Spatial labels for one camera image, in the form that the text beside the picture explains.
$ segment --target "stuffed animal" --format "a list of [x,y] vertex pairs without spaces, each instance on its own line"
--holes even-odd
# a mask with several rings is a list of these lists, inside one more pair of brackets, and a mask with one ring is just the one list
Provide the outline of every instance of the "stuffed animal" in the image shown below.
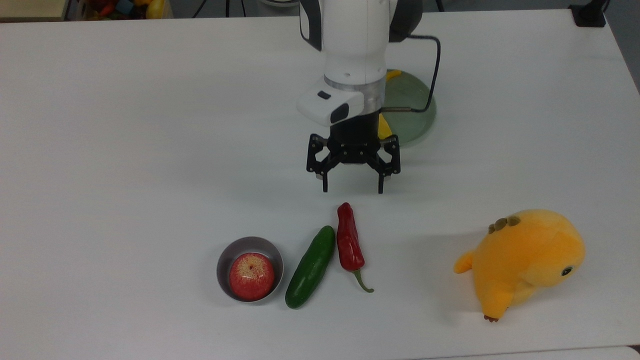
[[582,238],[569,220],[553,211],[532,209],[491,224],[477,249],[462,255],[454,271],[473,268],[484,318],[494,322],[539,287],[563,282],[584,255]]

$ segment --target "yellow object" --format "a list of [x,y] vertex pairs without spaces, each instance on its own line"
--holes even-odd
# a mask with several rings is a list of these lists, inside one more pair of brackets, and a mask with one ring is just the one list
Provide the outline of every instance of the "yellow object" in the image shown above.
[[164,0],[153,0],[147,8],[147,19],[162,19]]
[[493,322],[539,287],[563,282],[584,255],[582,238],[569,220],[553,211],[532,209],[490,225],[477,249],[462,255],[454,271],[473,268],[484,318]]
[[389,80],[393,79],[394,77],[396,77],[396,76],[398,76],[400,74],[402,74],[402,71],[400,71],[400,70],[388,71],[387,72],[387,80],[386,81],[389,81]]
[[133,1],[133,5],[137,6],[138,8],[144,5],[149,5],[151,3],[152,0],[134,0]]
[[391,128],[385,120],[385,117],[382,115],[382,113],[380,113],[380,115],[378,115],[378,138],[380,140],[384,140],[391,135],[393,135],[393,133],[391,132]]
[[[394,77],[400,74],[402,74],[402,71],[400,70],[388,71],[387,79],[385,81],[389,81],[390,79],[393,79]],[[389,123],[387,122],[385,117],[380,113],[380,115],[378,116],[378,138],[380,140],[384,140],[390,137],[391,135],[393,135],[393,132],[391,132],[391,127],[389,127]]]

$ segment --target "pepper stem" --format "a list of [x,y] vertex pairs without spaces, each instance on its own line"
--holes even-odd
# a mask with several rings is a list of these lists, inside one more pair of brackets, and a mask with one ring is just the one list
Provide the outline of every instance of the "pepper stem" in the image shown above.
[[364,291],[366,291],[367,293],[372,293],[373,289],[369,289],[368,287],[364,286],[364,283],[362,282],[362,275],[360,275],[360,269],[358,270],[354,270],[352,271],[353,275],[356,276],[356,280],[358,281],[358,284],[360,284],[360,286],[362,287],[362,289]]

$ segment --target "metal bowl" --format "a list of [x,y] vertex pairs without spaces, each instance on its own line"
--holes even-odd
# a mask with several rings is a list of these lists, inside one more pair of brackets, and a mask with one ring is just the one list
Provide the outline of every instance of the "metal bowl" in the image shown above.
[[[271,262],[271,266],[273,266],[273,285],[269,293],[259,300],[247,301],[240,299],[233,291],[231,291],[231,285],[229,285],[229,274],[231,271],[231,266],[234,261],[242,254],[246,254],[247,252],[257,252],[258,254],[262,254],[266,256]],[[237,300],[239,302],[244,302],[247,304],[258,304],[261,302],[265,302],[268,298],[271,297],[271,294],[274,293],[280,281],[282,280],[282,275],[284,273],[284,264],[282,262],[282,256],[278,249],[268,240],[263,238],[258,238],[256,236],[249,236],[247,238],[238,239],[231,244],[220,254],[220,258],[218,259],[218,284],[220,284],[220,288],[229,295],[230,298]]]

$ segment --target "chili pepper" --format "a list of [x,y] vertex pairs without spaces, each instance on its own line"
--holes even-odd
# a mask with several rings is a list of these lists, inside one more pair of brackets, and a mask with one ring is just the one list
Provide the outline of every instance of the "chili pepper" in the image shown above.
[[358,244],[358,230],[353,218],[353,209],[348,202],[338,208],[338,232],[337,232],[338,253],[340,255],[340,265],[343,269],[352,272],[358,280],[358,284],[367,293],[372,293],[373,289],[364,286],[360,269],[364,266],[364,257]]
[[101,17],[108,16],[115,10],[118,0],[89,0],[89,6],[94,9]]

